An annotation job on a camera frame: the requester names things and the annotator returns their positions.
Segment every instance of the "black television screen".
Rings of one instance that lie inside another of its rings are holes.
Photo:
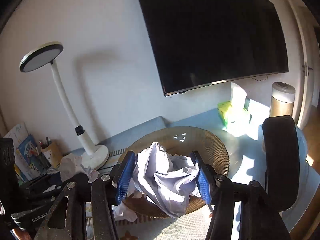
[[[139,0],[165,96],[288,72],[269,0]]]

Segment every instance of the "white desk lamp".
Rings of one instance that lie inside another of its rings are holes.
[[[71,107],[66,91],[63,88],[57,63],[55,61],[55,58],[59,56],[62,51],[63,46],[60,42],[54,41],[43,44],[23,57],[20,62],[20,71],[30,72],[51,63],[53,79],[57,86],[61,101],[85,150],[85,153],[82,155],[82,165],[85,168],[90,166],[92,169],[98,169],[107,161],[109,157],[109,150],[104,145],[94,145],[88,133],[80,125],[75,112]]]

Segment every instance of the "lamp base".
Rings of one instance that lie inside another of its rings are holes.
[[[89,166],[92,169],[99,169],[105,164],[107,159],[109,158],[109,150],[105,145],[97,145],[97,151],[92,154],[88,155],[86,152],[83,153],[82,157],[82,166],[88,168]]]

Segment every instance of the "round lamp head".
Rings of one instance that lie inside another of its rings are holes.
[[[20,62],[21,72],[30,72],[53,61],[63,51],[60,42],[53,41],[43,44],[37,49],[30,51]]]

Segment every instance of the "thermos lid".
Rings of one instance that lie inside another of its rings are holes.
[[[272,84],[272,97],[279,101],[293,103],[295,95],[296,90],[292,85],[282,82]]]

